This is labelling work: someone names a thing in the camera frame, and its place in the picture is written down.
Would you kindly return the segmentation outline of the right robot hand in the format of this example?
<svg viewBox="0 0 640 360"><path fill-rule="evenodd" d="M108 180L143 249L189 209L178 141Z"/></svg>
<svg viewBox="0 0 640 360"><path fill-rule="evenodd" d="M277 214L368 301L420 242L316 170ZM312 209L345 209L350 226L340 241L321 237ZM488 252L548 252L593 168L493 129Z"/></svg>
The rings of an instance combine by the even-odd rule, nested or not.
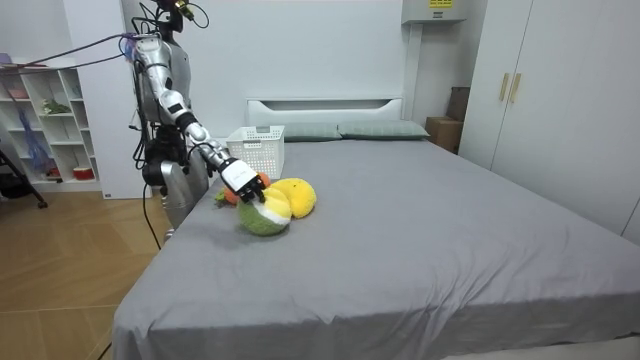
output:
<svg viewBox="0 0 640 360"><path fill-rule="evenodd" d="M257 200L266 201L264 190L266 184L260 175L247 163L236 158L230 158L218 168L222 181L227 188L242 202Z"/></svg>

